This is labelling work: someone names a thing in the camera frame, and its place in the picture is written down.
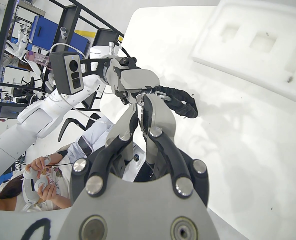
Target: blue box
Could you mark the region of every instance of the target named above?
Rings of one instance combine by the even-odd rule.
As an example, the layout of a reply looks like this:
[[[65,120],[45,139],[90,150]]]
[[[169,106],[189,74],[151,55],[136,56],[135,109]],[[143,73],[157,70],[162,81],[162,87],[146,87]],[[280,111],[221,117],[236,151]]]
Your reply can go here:
[[[53,40],[58,29],[58,24],[50,21],[42,16],[35,16],[31,25],[30,40],[35,47],[49,51],[53,45]],[[83,36],[74,33],[70,45],[85,52],[89,40]]]

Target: camera lens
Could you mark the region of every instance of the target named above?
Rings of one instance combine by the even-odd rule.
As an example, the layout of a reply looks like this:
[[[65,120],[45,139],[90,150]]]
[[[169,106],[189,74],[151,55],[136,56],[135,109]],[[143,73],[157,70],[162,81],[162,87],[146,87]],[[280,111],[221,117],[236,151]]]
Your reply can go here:
[[[78,63],[75,60],[70,61],[69,68],[71,71],[75,72],[78,69]]]

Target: white cable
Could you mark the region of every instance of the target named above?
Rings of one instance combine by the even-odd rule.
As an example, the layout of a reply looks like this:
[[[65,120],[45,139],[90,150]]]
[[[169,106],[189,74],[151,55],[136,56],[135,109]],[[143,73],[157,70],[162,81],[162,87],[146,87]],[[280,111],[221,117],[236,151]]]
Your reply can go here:
[[[101,92],[101,91],[97,91],[97,90],[96,90],[96,92],[98,92],[98,93],[104,93],[104,94],[114,94],[114,93],[105,93],[105,92]]]
[[[82,113],[82,112],[80,112],[77,108],[75,108],[75,107],[73,107],[70,103],[68,103],[67,101],[66,101],[66,99],[61,95],[61,94],[59,94],[60,95],[60,97],[69,105],[69,106],[71,106],[74,110],[76,110],[78,113],[81,113],[82,115],[84,115],[85,117],[87,117],[88,119],[90,119],[90,120],[93,120],[93,121],[98,121],[98,120],[96,120],[96,119],[93,119],[93,118],[91,118],[91,117],[89,117],[88,115],[86,115],[86,114],[84,114],[84,113]],[[103,121],[98,121],[98,122],[100,122],[100,123],[106,123],[106,124],[111,124],[111,123],[108,123],[108,122],[103,122]]]
[[[76,50],[79,54],[81,54],[84,58],[86,58],[86,56],[79,50],[79,49],[76,49],[76,48],[74,48],[73,46],[70,46],[70,45],[68,45],[68,44],[65,44],[65,43],[56,43],[56,44],[53,44],[52,45],[52,47],[50,48],[50,53],[52,52],[52,50],[53,50],[53,48],[55,47],[55,46],[58,46],[58,45],[64,45],[64,46],[67,46],[67,47],[70,47],[70,48],[72,48],[72,49],[74,49],[74,50]]]
[[[31,105],[31,100],[33,99],[33,97],[34,96],[37,96],[37,94],[48,94],[48,93],[44,93],[44,92],[41,92],[41,91],[39,91],[39,92],[37,92],[37,93],[34,93],[33,94],[33,96],[31,97],[31,99],[30,99],[30,102],[29,102],[29,105]]]

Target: office chair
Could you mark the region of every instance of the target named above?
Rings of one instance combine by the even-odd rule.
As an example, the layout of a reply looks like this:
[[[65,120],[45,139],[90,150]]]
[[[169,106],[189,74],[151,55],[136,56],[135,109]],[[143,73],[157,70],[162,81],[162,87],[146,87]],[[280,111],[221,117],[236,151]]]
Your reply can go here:
[[[98,120],[100,118],[99,115],[97,115],[96,113],[93,113],[91,116],[91,118],[93,119],[96,119]],[[93,120],[89,119],[88,122],[87,122],[87,125],[84,126],[82,123],[80,123],[77,119],[74,119],[74,118],[67,118],[66,121],[63,123],[62,125],[62,128],[60,130],[60,133],[59,133],[59,136],[58,136],[58,142],[61,141],[61,138],[63,136],[63,133],[65,132],[67,126],[70,124],[70,123],[74,123],[76,124],[77,126],[79,126],[83,131],[86,131],[89,127],[91,127],[94,123]]]

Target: foam insert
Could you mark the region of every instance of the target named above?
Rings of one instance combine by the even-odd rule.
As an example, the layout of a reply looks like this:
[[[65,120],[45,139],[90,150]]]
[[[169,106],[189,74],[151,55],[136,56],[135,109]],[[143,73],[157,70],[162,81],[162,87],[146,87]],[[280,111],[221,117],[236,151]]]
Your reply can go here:
[[[296,8],[221,0],[192,59],[296,101]]]

